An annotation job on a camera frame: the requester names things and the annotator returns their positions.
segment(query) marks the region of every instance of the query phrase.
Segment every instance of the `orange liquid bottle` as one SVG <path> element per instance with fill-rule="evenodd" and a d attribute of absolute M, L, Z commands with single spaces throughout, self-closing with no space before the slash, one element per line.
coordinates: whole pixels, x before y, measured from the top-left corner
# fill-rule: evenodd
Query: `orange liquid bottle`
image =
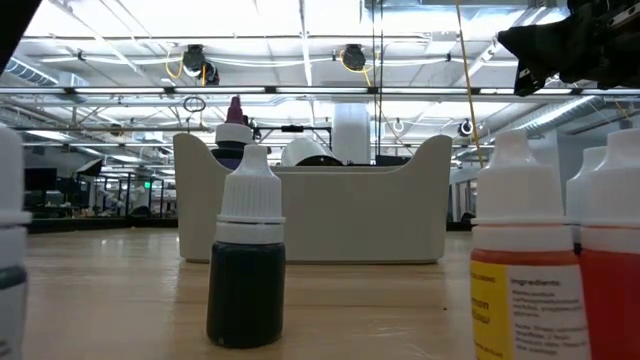
<path fill-rule="evenodd" d="M 593 359 L 640 359 L 640 129 L 610 134 L 587 180 L 580 265 Z"/>
<path fill-rule="evenodd" d="M 478 174 L 471 253 L 477 360 L 588 360 L 579 260 L 560 186 L 524 131 L 498 134 Z"/>

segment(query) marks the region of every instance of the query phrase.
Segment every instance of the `wooden table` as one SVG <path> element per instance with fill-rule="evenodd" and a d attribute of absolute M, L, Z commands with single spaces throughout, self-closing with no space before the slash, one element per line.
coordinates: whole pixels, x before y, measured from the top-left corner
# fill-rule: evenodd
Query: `wooden table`
<path fill-rule="evenodd" d="M 25 359 L 472 359 L 469 251 L 452 233 L 437 265 L 288 266 L 283 338 L 231 351 L 206 337 L 208 265 L 177 231 L 32 236 Z"/>

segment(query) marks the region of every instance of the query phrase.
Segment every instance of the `ceiling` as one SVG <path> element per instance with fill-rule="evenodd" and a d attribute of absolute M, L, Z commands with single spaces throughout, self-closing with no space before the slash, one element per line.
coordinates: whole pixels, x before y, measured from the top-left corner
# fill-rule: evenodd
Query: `ceiling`
<path fill-rule="evenodd" d="M 379 8 L 372 11 L 361 0 L 69 0 L 64 4 L 43 0 L 14 58 L 51 78 L 74 74 L 90 86 L 198 86 L 184 72 L 172 78 L 167 67 L 175 75 L 186 45 L 202 44 L 223 86 L 364 87 L 364 74 L 347 71 L 339 60 L 346 44 L 361 44 L 371 68 L 374 53 L 382 54 L 378 55 L 383 61 L 376 63 L 375 81 L 374 71 L 368 74 L 375 85 L 464 87 L 463 51 L 452 3 L 441 0 L 436 4 L 439 6 L 421 6 L 419 0 L 386 1 L 380 14 Z M 471 85 L 475 87 L 513 85 L 517 61 L 495 42 L 498 31 L 514 24 L 542 24 L 566 16 L 560 8 L 528 8 L 526 0 L 463 4 L 473 4 L 462 7 L 461 18 Z M 0 82 L 2 86 L 34 86 L 8 72 Z M 86 127 L 120 123 L 166 130 L 184 125 L 190 115 L 179 106 L 180 97 L 175 98 L 176 113 L 166 105 L 144 106 L 145 101 L 157 100 L 157 96 L 126 98 L 143 103 L 137 106 L 95 105 L 114 99 L 96 95 L 86 103 L 73 104 L 78 108 L 76 121 L 81 118 L 81 126 Z M 208 96 L 207 101 L 213 105 L 198 122 L 215 129 L 224 120 L 229 99 L 228 95 Z M 244 95 L 242 99 L 246 115 L 272 126 L 331 122 L 335 103 L 345 101 L 331 96 Z M 9 100 L 38 111 L 39 125 L 72 123 L 72 103 L 47 106 L 47 102 L 55 104 L 56 99 L 23 95 Z M 373 98 L 360 101 L 368 102 L 373 120 Z M 474 108 L 478 122 L 492 126 L 493 122 L 504 123 L 542 105 L 542 101 L 512 104 L 480 100 Z M 390 143 L 420 142 L 436 134 L 455 137 L 457 125 L 470 117 L 468 103 L 450 101 L 446 96 L 437 101 L 383 98 L 382 111 L 391 122 L 405 125 L 400 140 L 391 131 L 385 132 L 383 141 Z M 46 115 L 51 116 L 50 121 L 44 120 Z M 166 131 L 159 141 L 170 143 L 175 133 Z M 131 133 L 123 137 L 105 132 L 74 136 L 89 135 L 91 141 L 138 141 Z M 199 136 L 211 142 L 212 134 Z M 272 135 L 281 142 L 292 138 L 291 134 Z"/>

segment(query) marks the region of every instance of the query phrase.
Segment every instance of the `white dropper cap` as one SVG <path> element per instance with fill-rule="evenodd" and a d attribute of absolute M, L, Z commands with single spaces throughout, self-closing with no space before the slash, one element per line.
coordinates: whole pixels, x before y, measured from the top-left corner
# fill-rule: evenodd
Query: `white dropper cap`
<path fill-rule="evenodd" d="M 218 221 L 248 224 L 280 224 L 282 185 L 271 172 L 267 148 L 248 145 L 236 171 L 227 175 Z"/>
<path fill-rule="evenodd" d="M 27 224 L 31 214 L 22 211 L 24 163 L 22 139 L 14 131 L 0 128 L 0 268 L 18 265 L 26 254 Z"/>
<path fill-rule="evenodd" d="M 560 184 L 538 163 L 524 130 L 499 133 L 493 156 L 478 174 L 477 224 L 562 224 Z"/>
<path fill-rule="evenodd" d="M 587 175 L 584 224 L 640 226 L 640 129 L 609 134 L 604 162 Z"/>
<path fill-rule="evenodd" d="M 587 175 L 602 164 L 606 154 L 606 146 L 584 149 L 582 168 L 567 181 L 567 218 L 574 224 L 579 224 L 586 212 Z"/>

